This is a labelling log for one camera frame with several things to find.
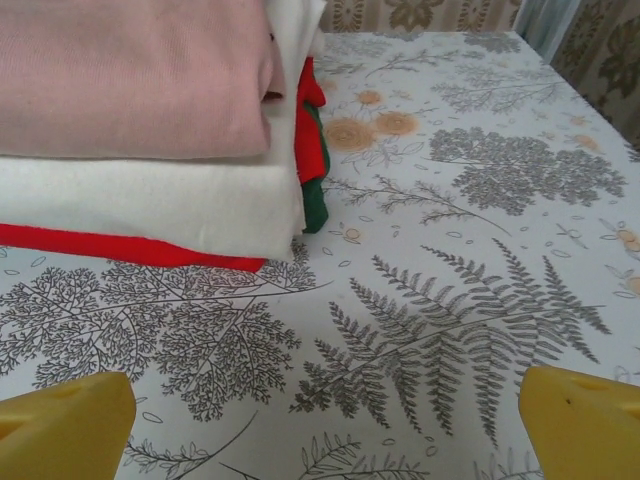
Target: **yellow object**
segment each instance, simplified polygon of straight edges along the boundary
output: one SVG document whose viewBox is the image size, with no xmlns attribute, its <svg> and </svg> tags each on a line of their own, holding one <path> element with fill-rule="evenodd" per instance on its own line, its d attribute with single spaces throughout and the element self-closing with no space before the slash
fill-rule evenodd
<svg viewBox="0 0 640 480">
<path fill-rule="evenodd" d="M 0 480 L 113 480 L 135 411 L 122 373 L 0 402 Z"/>
<path fill-rule="evenodd" d="M 640 479 L 640 388 L 534 367 L 520 416 L 546 480 Z"/>
</svg>

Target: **pink fabric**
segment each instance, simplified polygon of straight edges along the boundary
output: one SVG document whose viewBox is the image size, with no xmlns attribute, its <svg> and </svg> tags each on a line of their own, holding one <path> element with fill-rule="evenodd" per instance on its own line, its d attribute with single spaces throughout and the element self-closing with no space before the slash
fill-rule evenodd
<svg viewBox="0 0 640 480">
<path fill-rule="evenodd" d="M 284 74 L 263 2 L 0 0 L 0 154 L 266 152 Z"/>
</svg>

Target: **green fabric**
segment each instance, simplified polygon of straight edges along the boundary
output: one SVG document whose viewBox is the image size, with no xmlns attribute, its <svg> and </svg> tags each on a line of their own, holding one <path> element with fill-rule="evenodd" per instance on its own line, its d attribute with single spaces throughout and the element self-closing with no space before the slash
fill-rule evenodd
<svg viewBox="0 0 640 480">
<path fill-rule="evenodd" d="M 322 155 L 324 157 L 325 171 L 329 172 L 331 168 L 331 158 L 329 150 L 322 135 L 323 125 L 320 120 L 318 109 L 305 102 L 304 108 L 311 114 L 318 125 L 320 132 L 320 140 L 322 142 Z M 329 211 L 324 202 L 324 192 L 322 191 L 322 181 L 324 177 L 314 178 L 302 185 L 302 197 L 304 199 L 304 218 L 307 228 L 304 233 L 318 233 L 329 219 Z"/>
</svg>

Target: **stack of folded fabric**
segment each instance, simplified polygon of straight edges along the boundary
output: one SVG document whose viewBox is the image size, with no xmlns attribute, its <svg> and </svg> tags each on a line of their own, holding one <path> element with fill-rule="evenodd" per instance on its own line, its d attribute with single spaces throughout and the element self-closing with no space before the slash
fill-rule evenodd
<svg viewBox="0 0 640 480">
<path fill-rule="evenodd" d="M 256 271 L 327 219 L 325 0 L 0 0 L 0 244 Z"/>
</svg>

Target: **white fabric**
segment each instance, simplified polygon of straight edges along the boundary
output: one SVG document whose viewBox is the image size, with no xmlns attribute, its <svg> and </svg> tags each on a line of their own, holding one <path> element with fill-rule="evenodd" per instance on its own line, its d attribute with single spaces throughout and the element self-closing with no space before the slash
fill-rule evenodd
<svg viewBox="0 0 640 480">
<path fill-rule="evenodd" d="M 320 28 L 316 29 L 316 33 L 311 41 L 311 48 L 309 49 L 310 57 L 320 57 L 324 54 L 326 47 L 324 32 Z"/>
<path fill-rule="evenodd" d="M 272 126 L 267 155 L 229 163 L 5 157 L 0 223 L 153 238 L 219 255 L 290 258 L 292 237 L 304 228 L 293 151 L 296 88 L 324 7 L 324 0 L 268 4 L 287 98 L 266 107 Z"/>
</svg>

